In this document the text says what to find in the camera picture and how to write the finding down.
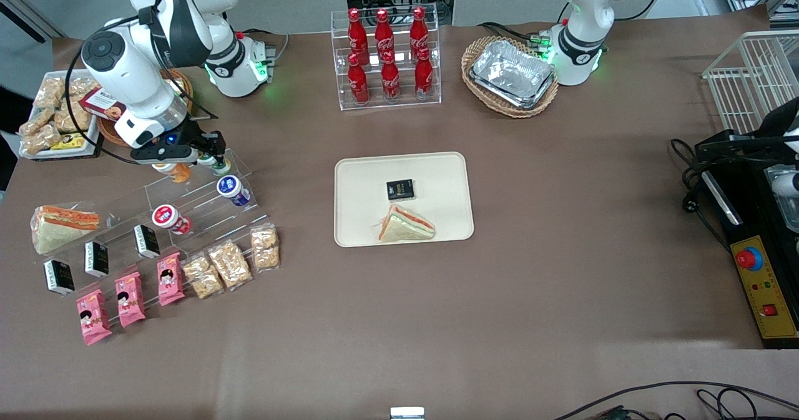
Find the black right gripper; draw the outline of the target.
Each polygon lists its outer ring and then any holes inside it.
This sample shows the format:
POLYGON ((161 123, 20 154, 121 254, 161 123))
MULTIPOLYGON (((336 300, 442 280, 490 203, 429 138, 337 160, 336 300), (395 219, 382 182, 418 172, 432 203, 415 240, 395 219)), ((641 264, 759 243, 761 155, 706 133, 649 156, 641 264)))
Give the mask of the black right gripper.
POLYGON ((227 149, 225 139, 220 132, 202 132, 198 141, 189 141, 185 144, 171 144, 161 138, 158 141, 148 141, 141 147, 134 148, 129 155, 138 164, 187 164, 196 162, 212 170, 225 167, 225 159, 221 162, 211 154, 224 154, 227 149))

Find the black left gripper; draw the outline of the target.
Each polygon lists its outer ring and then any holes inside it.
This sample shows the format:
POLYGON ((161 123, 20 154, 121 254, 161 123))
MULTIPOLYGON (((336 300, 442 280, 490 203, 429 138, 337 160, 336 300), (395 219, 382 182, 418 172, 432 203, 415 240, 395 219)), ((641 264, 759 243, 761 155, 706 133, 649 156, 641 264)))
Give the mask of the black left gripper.
POLYGON ((734 130, 725 130, 725 135, 712 135, 695 145, 695 158, 699 164, 725 162, 728 159, 748 162, 776 162, 772 151, 774 136, 737 135, 734 130), (722 149, 707 149, 710 144, 727 142, 722 149))

